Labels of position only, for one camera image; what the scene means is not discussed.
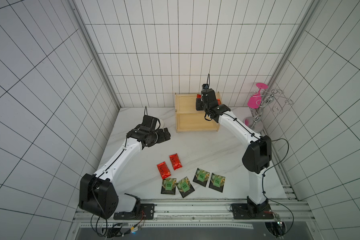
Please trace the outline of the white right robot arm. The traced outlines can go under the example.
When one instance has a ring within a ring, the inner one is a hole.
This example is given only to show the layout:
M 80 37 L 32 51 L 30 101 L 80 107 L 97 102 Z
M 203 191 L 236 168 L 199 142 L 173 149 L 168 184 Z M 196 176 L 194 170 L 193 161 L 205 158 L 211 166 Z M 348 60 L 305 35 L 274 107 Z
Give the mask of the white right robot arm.
M 242 163 L 250 172 L 247 207 L 252 215 L 262 212 L 268 205 L 263 179 L 272 160 L 272 141 L 247 127 L 229 107 L 219 104 L 216 93 L 208 84 L 202 85 L 199 104 L 205 112 L 206 121 L 215 121 L 228 129 L 247 148 Z

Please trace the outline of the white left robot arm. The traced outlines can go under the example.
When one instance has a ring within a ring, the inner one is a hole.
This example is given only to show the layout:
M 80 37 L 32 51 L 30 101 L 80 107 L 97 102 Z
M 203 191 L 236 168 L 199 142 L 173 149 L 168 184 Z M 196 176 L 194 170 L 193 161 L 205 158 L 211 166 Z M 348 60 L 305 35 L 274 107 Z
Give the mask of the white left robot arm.
M 122 214 L 137 218 L 141 200 L 131 194 L 118 194 L 117 181 L 128 162 L 145 147 L 171 139 L 160 119 L 144 114 L 143 121 L 126 134 L 116 153 L 95 173 L 85 174 L 80 180 L 79 208 L 105 220 Z

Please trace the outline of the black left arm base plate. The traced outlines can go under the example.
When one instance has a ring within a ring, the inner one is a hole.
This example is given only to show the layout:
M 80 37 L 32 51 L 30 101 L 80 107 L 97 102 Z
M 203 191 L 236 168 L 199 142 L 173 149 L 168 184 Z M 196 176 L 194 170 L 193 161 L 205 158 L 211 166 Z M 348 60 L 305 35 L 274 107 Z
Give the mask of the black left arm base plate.
M 114 220 L 137 221 L 153 220 L 155 213 L 155 204 L 140 204 L 132 212 L 114 213 Z

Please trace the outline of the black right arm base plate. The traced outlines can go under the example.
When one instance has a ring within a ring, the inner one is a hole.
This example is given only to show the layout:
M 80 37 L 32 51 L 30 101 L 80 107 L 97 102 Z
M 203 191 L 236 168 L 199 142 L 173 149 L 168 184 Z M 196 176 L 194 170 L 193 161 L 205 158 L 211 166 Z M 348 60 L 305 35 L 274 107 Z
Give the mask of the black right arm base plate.
M 274 218 L 270 205 L 266 205 L 262 211 L 259 211 L 252 205 L 231 204 L 230 211 L 235 220 L 272 220 Z

